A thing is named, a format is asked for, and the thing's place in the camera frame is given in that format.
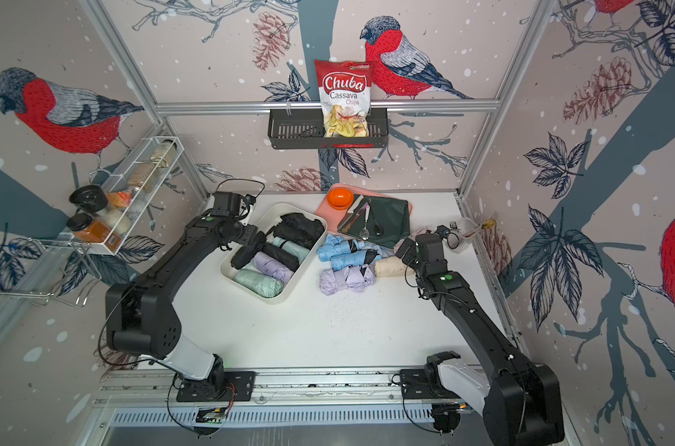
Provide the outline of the beige umbrella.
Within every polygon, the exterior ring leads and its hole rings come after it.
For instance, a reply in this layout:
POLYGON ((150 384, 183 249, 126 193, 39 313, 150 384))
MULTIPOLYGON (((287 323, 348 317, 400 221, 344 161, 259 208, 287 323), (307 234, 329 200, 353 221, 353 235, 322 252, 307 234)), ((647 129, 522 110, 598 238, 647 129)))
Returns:
POLYGON ((373 267, 376 278, 404 276, 407 272, 407 266, 396 256, 376 260, 373 267))

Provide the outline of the black umbrella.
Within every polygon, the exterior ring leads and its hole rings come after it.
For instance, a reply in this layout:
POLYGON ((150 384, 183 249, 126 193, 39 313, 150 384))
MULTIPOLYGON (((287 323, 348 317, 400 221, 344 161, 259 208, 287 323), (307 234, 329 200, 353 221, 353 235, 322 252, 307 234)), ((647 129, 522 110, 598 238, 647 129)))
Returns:
POLYGON ((281 216, 281 221, 270 232, 276 238, 282 238, 311 250, 324 234, 325 228, 318 219, 308 219, 301 213, 289 213, 281 216))
POLYGON ((271 243, 264 243, 261 251, 283 264, 287 269, 290 269, 290 271, 297 271, 300 266, 300 261, 295 255, 285 251, 279 246, 272 245, 271 243))
POLYGON ((243 269, 253 260, 258 252, 263 250, 266 239, 267 236, 264 232, 257 232, 248 245, 242 246, 232 257, 231 267, 233 267, 233 269, 243 269))

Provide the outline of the cream plastic storage box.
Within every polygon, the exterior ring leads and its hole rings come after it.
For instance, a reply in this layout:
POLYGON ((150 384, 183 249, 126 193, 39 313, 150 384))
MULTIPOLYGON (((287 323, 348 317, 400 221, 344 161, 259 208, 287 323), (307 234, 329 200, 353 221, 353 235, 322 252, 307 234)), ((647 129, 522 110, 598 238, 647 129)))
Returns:
POLYGON ((220 265, 221 274, 252 297, 279 304, 290 295, 326 241, 327 222, 292 204, 274 204, 257 221, 257 241, 220 265))

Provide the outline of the lilac umbrella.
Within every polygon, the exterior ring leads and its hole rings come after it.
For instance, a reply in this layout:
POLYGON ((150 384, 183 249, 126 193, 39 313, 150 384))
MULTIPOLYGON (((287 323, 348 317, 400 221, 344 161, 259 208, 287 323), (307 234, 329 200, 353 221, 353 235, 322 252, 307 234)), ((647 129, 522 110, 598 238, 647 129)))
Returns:
POLYGON ((252 265, 260 273, 274 278, 283 284, 288 284, 294 275, 294 271, 290 271, 283 264, 263 252, 258 252, 255 255, 252 265))
POLYGON ((319 287, 324 295, 335 295, 341 291, 355 294, 374 285, 376 276, 368 266, 352 266, 340 271, 323 271, 320 275, 319 287))

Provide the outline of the mint green umbrella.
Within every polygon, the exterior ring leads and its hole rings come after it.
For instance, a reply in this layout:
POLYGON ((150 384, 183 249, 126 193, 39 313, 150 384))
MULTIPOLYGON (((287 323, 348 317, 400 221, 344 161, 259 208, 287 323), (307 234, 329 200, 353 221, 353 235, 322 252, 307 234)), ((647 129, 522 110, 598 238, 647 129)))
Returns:
POLYGON ((309 256, 309 252, 311 252, 309 249, 281 237, 274 237, 271 243, 274 246, 283 249, 283 251, 288 254, 295 256, 298 259, 299 264, 302 264, 309 256))
POLYGON ((285 288, 281 281, 256 271, 238 271, 234 282, 266 299, 277 297, 285 288))

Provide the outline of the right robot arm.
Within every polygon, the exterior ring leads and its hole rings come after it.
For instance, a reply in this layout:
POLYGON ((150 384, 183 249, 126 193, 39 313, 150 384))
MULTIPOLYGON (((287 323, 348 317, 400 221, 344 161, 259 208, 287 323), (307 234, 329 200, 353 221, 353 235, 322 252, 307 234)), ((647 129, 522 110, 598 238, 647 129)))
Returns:
POLYGON ((479 361, 474 369, 454 352, 428 358, 428 377, 481 417, 495 445, 552 445, 565 437, 556 374, 523 354, 484 312, 467 280, 449 269, 441 236, 405 240, 397 256, 415 271, 421 297, 458 329, 479 361))

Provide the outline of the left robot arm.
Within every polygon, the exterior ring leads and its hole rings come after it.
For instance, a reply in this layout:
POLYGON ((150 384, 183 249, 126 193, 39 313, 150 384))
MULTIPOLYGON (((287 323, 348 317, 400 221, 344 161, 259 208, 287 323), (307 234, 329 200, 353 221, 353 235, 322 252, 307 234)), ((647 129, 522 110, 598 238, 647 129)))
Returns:
POLYGON ((129 284, 116 284, 105 295, 104 331, 108 348, 159 362, 191 381, 217 381, 218 355, 182 334, 173 302, 181 286, 203 260, 233 243, 254 247, 261 232, 247 224, 257 197, 216 191, 214 204, 186 226, 179 240, 129 284))

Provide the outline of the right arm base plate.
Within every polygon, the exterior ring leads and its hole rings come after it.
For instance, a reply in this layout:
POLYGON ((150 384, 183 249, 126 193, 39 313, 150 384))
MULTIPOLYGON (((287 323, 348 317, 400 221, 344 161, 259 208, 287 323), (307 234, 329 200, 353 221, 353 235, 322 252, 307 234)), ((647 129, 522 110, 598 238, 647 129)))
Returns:
POLYGON ((459 400, 454 392, 446 390, 436 382, 430 381, 424 369, 400 369, 398 385, 402 398, 409 401, 422 400, 459 400))

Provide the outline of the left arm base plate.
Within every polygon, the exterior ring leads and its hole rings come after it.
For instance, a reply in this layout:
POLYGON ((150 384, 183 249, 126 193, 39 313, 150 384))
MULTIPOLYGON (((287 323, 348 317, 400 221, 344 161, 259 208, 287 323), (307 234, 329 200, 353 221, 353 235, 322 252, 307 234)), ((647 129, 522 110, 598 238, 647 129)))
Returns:
POLYGON ((254 371, 212 373, 205 380, 181 378, 178 403, 243 403, 252 398, 257 373, 254 371))

